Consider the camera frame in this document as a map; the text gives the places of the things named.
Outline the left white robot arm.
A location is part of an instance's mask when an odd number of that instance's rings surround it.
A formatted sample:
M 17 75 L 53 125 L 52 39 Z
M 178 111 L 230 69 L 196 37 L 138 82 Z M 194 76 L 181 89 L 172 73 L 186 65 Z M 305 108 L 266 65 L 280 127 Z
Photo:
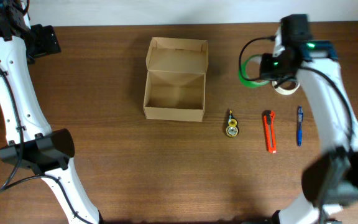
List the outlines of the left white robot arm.
M 52 26 L 30 24 L 29 6 L 29 1 L 0 0 L 0 107 L 7 141 L 0 158 L 14 167 L 0 193 L 41 179 L 70 223 L 102 223 L 76 173 L 69 130 L 53 131 L 36 97 L 28 66 L 61 49 Z

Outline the green tape roll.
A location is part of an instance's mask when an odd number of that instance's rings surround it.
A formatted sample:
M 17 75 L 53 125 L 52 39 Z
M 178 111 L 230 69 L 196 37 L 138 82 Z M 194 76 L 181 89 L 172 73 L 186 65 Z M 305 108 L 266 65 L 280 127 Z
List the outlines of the green tape roll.
M 245 87 L 259 88 L 269 84 L 268 80 L 252 81 L 247 74 L 247 66 L 250 62 L 257 63 L 258 65 L 260 65 L 261 61 L 262 61 L 262 55 L 257 54 L 257 55 L 250 56 L 244 63 L 241 64 L 238 76 L 239 76 L 239 80 Z

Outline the white masking tape roll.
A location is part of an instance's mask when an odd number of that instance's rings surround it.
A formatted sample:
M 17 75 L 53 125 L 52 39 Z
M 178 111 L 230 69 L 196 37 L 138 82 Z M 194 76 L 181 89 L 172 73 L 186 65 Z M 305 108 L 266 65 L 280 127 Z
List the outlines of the white masking tape roll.
M 292 95 L 299 89 L 300 84 L 298 82 L 291 82 L 288 87 L 282 87 L 278 86 L 278 82 L 273 81 L 272 86 L 273 89 L 281 95 Z

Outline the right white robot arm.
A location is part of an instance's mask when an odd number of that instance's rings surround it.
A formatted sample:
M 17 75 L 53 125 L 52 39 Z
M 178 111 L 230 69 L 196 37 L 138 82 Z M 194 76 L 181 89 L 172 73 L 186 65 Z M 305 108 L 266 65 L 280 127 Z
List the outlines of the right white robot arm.
M 306 14 L 280 20 L 271 54 L 263 54 L 261 78 L 297 82 L 310 104 L 321 156 L 302 174 L 302 192 L 275 212 L 272 223 L 326 223 L 358 202 L 358 121 L 341 78 L 333 44 L 314 39 Z

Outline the brown cardboard box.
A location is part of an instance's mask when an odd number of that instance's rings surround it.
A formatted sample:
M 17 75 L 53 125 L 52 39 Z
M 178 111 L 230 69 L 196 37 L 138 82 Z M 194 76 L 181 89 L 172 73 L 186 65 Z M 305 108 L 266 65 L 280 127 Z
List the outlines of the brown cardboard box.
M 208 42 L 152 37 L 145 64 L 145 117 L 201 122 L 205 107 Z

